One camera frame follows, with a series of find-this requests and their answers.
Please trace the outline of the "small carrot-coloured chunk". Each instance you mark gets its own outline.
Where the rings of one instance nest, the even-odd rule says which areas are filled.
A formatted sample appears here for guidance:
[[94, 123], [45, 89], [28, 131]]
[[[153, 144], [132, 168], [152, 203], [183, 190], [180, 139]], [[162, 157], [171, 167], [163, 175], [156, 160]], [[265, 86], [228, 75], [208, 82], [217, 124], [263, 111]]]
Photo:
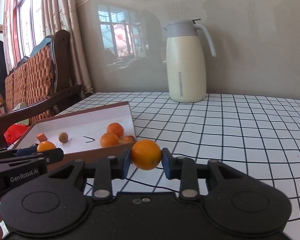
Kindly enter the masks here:
[[39, 142], [47, 141], [47, 137], [44, 133], [38, 133], [37, 134], [37, 139], [38, 139]]

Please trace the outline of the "peeled orange fruit piece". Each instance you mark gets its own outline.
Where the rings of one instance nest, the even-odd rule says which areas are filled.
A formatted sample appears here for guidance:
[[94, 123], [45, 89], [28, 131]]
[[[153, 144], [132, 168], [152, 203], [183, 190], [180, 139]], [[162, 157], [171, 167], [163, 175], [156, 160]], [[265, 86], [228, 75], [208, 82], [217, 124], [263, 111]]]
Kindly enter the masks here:
[[123, 135], [119, 138], [120, 144], [130, 144], [133, 142], [136, 142], [136, 139], [134, 138], [133, 135]]

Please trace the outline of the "orange kumquat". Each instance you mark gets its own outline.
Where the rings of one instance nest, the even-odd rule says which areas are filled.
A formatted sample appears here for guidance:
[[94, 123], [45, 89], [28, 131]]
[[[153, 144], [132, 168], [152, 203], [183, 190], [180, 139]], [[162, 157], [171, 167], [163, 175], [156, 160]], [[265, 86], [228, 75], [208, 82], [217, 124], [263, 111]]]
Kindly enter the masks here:
[[100, 138], [100, 145], [102, 148], [116, 146], [119, 143], [119, 137], [112, 132], [104, 133]]
[[133, 164], [142, 170], [152, 170], [156, 168], [162, 159], [159, 145], [149, 139], [137, 141], [131, 149], [131, 160]]
[[44, 152], [55, 149], [56, 146], [50, 141], [42, 141], [37, 146], [37, 152]]
[[118, 122], [113, 122], [108, 125], [107, 133], [114, 133], [120, 138], [124, 135], [125, 130], [121, 124], [119, 124]]

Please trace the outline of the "white shallow box brown rim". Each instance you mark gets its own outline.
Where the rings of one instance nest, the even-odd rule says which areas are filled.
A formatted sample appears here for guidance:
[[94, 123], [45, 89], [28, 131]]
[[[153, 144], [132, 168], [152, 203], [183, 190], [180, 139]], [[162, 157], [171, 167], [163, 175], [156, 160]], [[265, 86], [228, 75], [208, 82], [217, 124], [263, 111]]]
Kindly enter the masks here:
[[[135, 136], [129, 103], [119, 102], [34, 122], [12, 148], [28, 148], [38, 142], [36, 138], [38, 133], [44, 133], [48, 141], [64, 152], [62, 161], [48, 166], [49, 172], [76, 159], [93, 164], [109, 155], [119, 156], [124, 148], [133, 146], [130, 143], [109, 148], [101, 147], [100, 138], [106, 133], [108, 125], [113, 122], [118, 122], [123, 126], [125, 135]], [[66, 132], [69, 137], [64, 144], [58, 140], [62, 132]]]

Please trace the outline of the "checkered white tablecloth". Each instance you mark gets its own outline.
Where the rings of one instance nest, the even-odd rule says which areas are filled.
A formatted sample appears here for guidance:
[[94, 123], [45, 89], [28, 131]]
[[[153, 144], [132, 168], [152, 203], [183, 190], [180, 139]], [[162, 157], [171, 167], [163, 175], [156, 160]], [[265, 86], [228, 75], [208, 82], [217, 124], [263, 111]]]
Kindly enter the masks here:
[[121, 101], [130, 105], [138, 139], [199, 164], [217, 159], [282, 191], [292, 204], [285, 233], [300, 239], [300, 100], [208, 94], [200, 102], [178, 103], [166, 92], [112, 92], [65, 111]]

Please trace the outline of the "pale green cup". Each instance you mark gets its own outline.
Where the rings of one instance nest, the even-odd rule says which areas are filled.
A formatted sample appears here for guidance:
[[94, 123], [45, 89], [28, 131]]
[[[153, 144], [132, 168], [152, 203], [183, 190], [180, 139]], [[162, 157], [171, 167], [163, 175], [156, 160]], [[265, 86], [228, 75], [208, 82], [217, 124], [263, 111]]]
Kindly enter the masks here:
[[[27, 104], [25, 102], [21, 102], [14, 107], [13, 111], [17, 111], [17, 110], [23, 109], [25, 107], [27, 107]], [[17, 124], [25, 125], [25, 126], [29, 126], [29, 123], [30, 123], [29, 119], [25, 119], [25, 120], [17, 122]]]

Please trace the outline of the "red plastic bag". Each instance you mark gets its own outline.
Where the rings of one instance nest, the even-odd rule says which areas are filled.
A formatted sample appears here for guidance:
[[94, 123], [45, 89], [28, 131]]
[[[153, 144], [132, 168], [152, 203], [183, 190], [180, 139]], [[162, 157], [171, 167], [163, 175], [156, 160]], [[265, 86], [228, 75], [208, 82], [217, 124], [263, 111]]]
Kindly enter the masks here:
[[23, 124], [13, 124], [10, 126], [4, 133], [4, 137], [8, 146], [19, 140], [28, 129], [29, 127]]

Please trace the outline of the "orange woven sofa cushion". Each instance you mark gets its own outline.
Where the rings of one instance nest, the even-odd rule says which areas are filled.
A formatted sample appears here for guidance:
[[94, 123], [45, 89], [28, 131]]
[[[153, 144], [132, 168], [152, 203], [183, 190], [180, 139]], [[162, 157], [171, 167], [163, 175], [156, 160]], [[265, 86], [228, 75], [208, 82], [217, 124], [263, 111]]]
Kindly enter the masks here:
[[30, 57], [5, 79], [5, 101], [8, 112], [25, 102], [32, 106], [52, 93], [54, 64], [47, 45]]

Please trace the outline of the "cream thermos jug grey lid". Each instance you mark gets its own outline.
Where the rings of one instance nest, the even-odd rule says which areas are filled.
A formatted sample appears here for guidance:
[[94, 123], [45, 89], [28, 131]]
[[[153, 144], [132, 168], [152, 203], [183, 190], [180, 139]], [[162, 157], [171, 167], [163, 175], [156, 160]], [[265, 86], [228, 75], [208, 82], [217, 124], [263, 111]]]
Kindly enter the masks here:
[[217, 56], [209, 31], [197, 21], [198, 18], [175, 21], [164, 28], [168, 90], [176, 102], [194, 103], [206, 97], [205, 56], [199, 30], [206, 37], [211, 55]]

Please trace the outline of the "beige patterned curtain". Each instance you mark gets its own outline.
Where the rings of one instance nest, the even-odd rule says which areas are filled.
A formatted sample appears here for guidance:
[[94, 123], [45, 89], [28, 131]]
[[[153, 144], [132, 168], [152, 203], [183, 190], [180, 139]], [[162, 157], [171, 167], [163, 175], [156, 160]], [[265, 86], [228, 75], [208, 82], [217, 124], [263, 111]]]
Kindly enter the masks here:
[[57, 57], [65, 65], [60, 76], [67, 78], [70, 85], [80, 86], [83, 97], [93, 94], [75, 0], [42, 0], [42, 24], [45, 36], [65, 40], [64, 52]]

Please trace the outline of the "dark wooden sofa frame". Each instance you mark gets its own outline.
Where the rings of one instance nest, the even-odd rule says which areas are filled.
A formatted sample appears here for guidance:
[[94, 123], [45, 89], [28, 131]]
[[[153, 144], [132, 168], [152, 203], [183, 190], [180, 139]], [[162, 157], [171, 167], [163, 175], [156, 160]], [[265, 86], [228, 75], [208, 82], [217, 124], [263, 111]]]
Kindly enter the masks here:
[[23, 120], [52, 117], [76, 103], [82, 85], [74, 81], [70, 33], [59, 30], [34, 47], [5, 80], [6, 113], [0, 115], [0, 148], [8, 146], [5, 132]]

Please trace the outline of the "dark brown chestnut fruit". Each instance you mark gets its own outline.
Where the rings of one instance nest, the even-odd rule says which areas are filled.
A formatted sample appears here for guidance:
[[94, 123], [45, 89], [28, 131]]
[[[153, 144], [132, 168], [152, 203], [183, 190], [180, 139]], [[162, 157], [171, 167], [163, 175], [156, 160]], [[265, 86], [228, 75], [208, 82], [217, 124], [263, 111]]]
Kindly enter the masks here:
[[69, 140], [68, 134], [66, 132], [60, 133], [58, 140], [63, 144], [66, 143]]

